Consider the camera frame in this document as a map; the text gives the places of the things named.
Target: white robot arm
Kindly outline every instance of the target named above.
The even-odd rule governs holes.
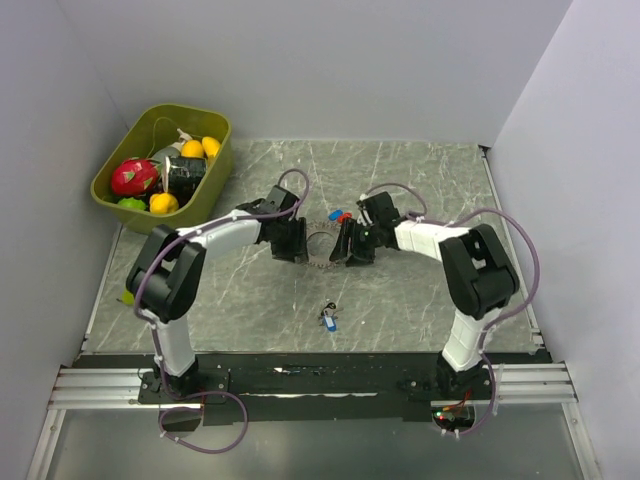
[[[197,370],[186,313],[195,300],[205,254],[217,258],[235,248],[268,241],[273,258],[304,262],[308,258],[306,221],[295,218],[294,212],[282,215],[297,202],[298,197],[275,185],[266,199],[238,206],[217,219],[217,226],[174,230],[161,225],[149,235],[127,278],[127,289],[133,293],[138,292],[160,252],[177,238],[185,239],[165,257],[173,268],[162,265],[149,276],[141,302],[145,316],[152,319],[150,328],[157,333],[155,363],[178,384],[178,390],[184,390],[181,379]]]
[[[405,220],[395,229],[398,248],[406,252],[415,252],[442,262],[440,243],[449,238],[469,235],[469,229],[447,227],[429,223]],[[495,307],[485,313],[481,319],[465,315],[456,308],[449,340],[442,350],[442,356],[456,372],[468,370],[480,362],[480,337],[484,327],[498,318],[502,308]]]
[[[486,224],[461,228],[402,217],[387,192],[363,196],[357,203],[360,217],[343,222],[331,260],[367,265],[373,263],[376,248],[387,247],[441,262],[456,310],[441,352],[439,386],[446,391],[468,384],[481,367],[485,327],[519,289],[495,230]]]

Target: black base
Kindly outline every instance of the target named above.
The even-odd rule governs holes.
[[[438,353],[221,353],[198,355],[197,390],[225,389],[241,395],[251,421],[333,420],[345,418],[402,418],[431,421],[430,404],[462,400],[471,388],[472,400],[488,400],[486,370],[476,372],[470,384],[446,392],[438,387]],[[551,363],[546,350],[493,353],[494,363]],[[153,355],[82,355],[75,368],[149,368]],[[157,376],[143,377],[139,401],[175,403],[159,390]],[[302,394],[297,397],[273,395]],[[349,394],[342,397],[332,394]],[[233,401],[212,395],[205,404],[205,425],[242,420]]]

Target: olive green basket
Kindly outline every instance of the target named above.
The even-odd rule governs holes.
[[[178,141],[177,128],[195,138],[213,137],[220,151],[198,185],[189,203],[174,213],[156,215],[118,205],[111,191],[111,175],[127,158],[147,158],[161,148]],[[149,234],[161,224],[172,228],[198,225],[207,220],[233,168],[231,123],[223,115],[183,105],[163,104],[142,114],[118,148],[111,154],[91,182],[91,196],[111,210],[129,230]]]

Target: yellow lemon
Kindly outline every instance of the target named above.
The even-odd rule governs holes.
[[[211,163],[220,151],[220,142],[213,137],[204,137],[202,139],[202,147],[207,154],[207,160]]]
[[[149,211],[151,213],[173,213],[178,210],[178,207],[178,200],[170,193],[156,193],[151,195],[149,200]]]
[[[187,158],[204,158],[204,148],[197,140],[189,140],[182,146],[180,155]]]

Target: gray marble table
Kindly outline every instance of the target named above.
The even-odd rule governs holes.
[[[385,181],[416,188],[428,202],[429,215],[439,220],[496,205],[484,160],[474,145],[238,141],[234,151],[235,169],[213,217],[266,196],[290,167],[306,170],[312,180],[301,210],[310,221],[327,220],[338,208],[355,211],[360,193]],[[287,187],[300,192],[302,182],[291,176]],[[389,192],[401,212],[418,208],[406,193]],[[481,221],[494,225],[504,241],[498,218],[486,215]],[[117,300],[144,240],[122,231],[87,352],[152,351],[144,322]],[[335,333],[317,321],[327,299],[343,308]],[[517,295],[511,305],[521,301]],[[453,311],[442,267],[426,257],[383,250],[374,266],[322,270],[272,260],[269,246],[261,244],[206,263],[189,328],[199,351],[439,351]],[[489,350],[503,352],[536,348],[526,313],[501,325],[489,345]]]

